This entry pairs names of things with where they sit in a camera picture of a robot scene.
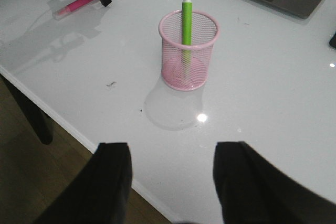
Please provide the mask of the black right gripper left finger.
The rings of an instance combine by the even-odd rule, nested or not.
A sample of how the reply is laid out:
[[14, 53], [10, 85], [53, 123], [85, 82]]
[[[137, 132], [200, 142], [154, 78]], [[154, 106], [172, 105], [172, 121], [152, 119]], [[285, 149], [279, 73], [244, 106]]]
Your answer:
[[124, 223], [132, 184], [127, 143], [100, 143], [89, 162], [35, 223]]

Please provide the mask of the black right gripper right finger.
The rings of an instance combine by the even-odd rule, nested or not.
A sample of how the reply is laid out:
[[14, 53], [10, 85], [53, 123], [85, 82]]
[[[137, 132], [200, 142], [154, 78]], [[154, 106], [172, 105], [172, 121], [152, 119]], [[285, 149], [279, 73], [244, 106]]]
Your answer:
[[335, 204], [275, 168], [245, 142], [218, 142], [213, 179], [224, 223], [335, 223]]

